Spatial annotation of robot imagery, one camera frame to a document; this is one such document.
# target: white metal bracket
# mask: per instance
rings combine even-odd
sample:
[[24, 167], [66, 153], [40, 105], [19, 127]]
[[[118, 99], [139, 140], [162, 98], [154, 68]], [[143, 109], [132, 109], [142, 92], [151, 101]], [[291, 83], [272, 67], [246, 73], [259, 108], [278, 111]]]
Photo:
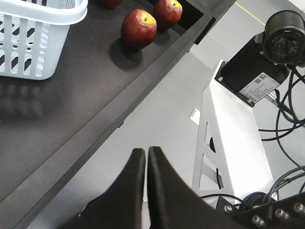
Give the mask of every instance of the white metal bracket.
[[[199, 196], [227, 193], [244, 198], [267, 192], [274, 180], [252, 108], [214, 79], [223, 62], [203, 91], [192, 189]], [[216, 153], [210, 149], [211, 137]], [[208, 180], [215, 184], [212, 190], [205, 186]]]

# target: screw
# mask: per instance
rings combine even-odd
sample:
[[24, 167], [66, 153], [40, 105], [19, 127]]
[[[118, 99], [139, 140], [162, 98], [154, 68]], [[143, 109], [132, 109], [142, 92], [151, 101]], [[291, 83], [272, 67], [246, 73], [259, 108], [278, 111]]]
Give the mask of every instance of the screw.
[[226, 205], [224, 207], [224, 211], [225, 211], [225, 213], [231, 213], [233, 211], [233, 208], [231, 205]]
[[275, 211], [275, 217], [279, 218], [281, 221], [285, 221], [289, 219], [289, 214], [279, 208]]
[[294, 211], [299, 214], [305, 214], [305, 206], [301, 203], [295, 203]]
[[264, 220], [259, 216], [253, 216], [252, 222], [258, 227], [262, 227], [264, 225]]

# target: white label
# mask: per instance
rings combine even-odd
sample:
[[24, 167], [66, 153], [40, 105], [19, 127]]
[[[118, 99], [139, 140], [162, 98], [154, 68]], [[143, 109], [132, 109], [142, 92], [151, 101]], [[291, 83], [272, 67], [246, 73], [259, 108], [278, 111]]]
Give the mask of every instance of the white label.
[[248, 99], [251, 99], [253, 103], [257, 103], [279, 85], [280, 84], [269, 75], [266, 73], [261, 73], [239, 93]]

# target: apple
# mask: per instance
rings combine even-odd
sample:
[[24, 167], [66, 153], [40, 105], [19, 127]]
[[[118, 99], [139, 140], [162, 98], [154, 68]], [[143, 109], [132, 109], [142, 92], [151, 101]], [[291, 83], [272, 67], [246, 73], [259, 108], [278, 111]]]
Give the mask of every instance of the apple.
[[157, 34], [157, 22], [142, 9], [131, 11], [121, 27], [121, 39], [125, 47], [141, 50], [153, 42]]
[[177, 0], [158, 0], [153, 8], [158, 29], [167, 30], [175, 25], [182, 16], [182, 5]]
[[122, 0], [100, 0], [101, 5], [108, 9], [114, 9], [121, 2], [122, 2]]

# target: dark gray table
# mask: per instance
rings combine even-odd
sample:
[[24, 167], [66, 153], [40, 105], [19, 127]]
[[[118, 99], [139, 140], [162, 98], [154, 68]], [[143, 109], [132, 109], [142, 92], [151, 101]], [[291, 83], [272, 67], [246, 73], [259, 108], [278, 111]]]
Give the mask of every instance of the dark gray table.
[[140, 52], [125, 49], [128, 12], [89, 0], [45, 81], [0, 77], [0, 228], [25, 228], [235, 0], [181, 0], [179, 25]]

